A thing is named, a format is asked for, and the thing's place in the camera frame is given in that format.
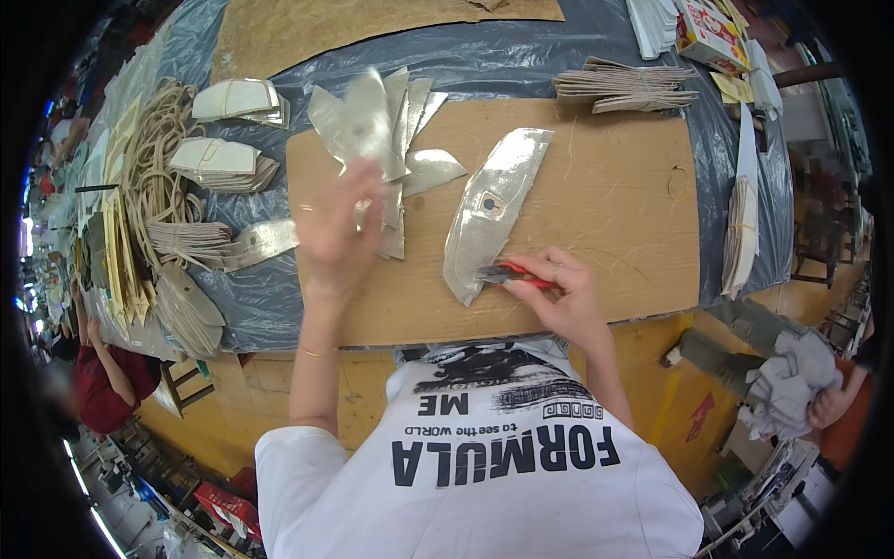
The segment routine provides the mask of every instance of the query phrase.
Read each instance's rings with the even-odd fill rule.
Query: cardboard
[[[410,147],[447,150],[470,173],[519,126],[555,137],[502,254],[562,247],[596,273],[610,322],[698,303],[696,172],[686,122],[662,114],[589,114],[554,99],[445,103]],[[313,206],[342,165],[316,132],[286,148],[291,214]],[[485,286],[469,308],[443,280],[447,233],[468,177],[406,200],[406,259],[378,259],[351,303],[341,346],[474,340],[543,331],[509,293]],[[300,251],[300,281],[308,279]]]
[[[231,0],[211,83],[270,78],[351,43],[428,25],[480,20],[565,21],[556,0],[512,0],[488,12],[466,0]]]
[[[677,52],[729,76],[751,70],[745,44],[725,15],[697,0],[674,0]]]

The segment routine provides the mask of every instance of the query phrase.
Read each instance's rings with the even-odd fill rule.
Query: red shirt
[[[82,402],[80,422],[99,435],[108,435],[124,427],[139,403],[156,390],[142,355],[112,345],[108,346],[108,351],[131,381],[137,401],[132,406],[127,405],[109,384],[109,377],[97,351],[82,345],[78,352],[78,367],[74,373],[74,389]]]

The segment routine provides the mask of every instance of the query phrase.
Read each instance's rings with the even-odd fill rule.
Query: white t-shirt
[[[267,556],[691,557],[696,502],[579,379],[551,341],[438,351],[350,460],[321,428],[264,434]]]

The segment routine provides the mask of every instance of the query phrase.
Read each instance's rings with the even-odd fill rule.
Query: stool
[[[169,363],[163,362],[161,370],[161,382],[158,383],[158,388],[156,388],[156,390],[152,393],[152,396],[156,399],[156,402],[158,402],[163,408],[180,419],[183,419],[184,408],[198,402],[215,390],[214,385],[208,385],[200,390],[197,390],[195,393],[190,394],[189,396],[182,397],[180,396],[178,388],[189,381],[191,378],[199,374],[198,367],[178,377],[176,380],[171,378]]]

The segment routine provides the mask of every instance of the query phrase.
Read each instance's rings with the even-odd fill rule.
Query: cardboard box
[[[341,346],[476,340],[542,332],[505,290],[486,285],[466,308],[443,278],[444,243],[469,176],[519,126],[555,131],[502,254],[563,248],[596,274],[610,322],[698,304],[698,196],[686,121],[664,114],[590,114],[555,99],[444,103],[410,146],[446,149],[469,175],[404,199],[406,259],[378,259],[342,325]],[[313,205],[342,164],[316,131],[286,146],[291,214]],[[308,267],[298,251],[301,284]]]
[[[674,0],[677,52],[729,76],[748,72],[751,66],[745,43],[725,15],[697,0]]]

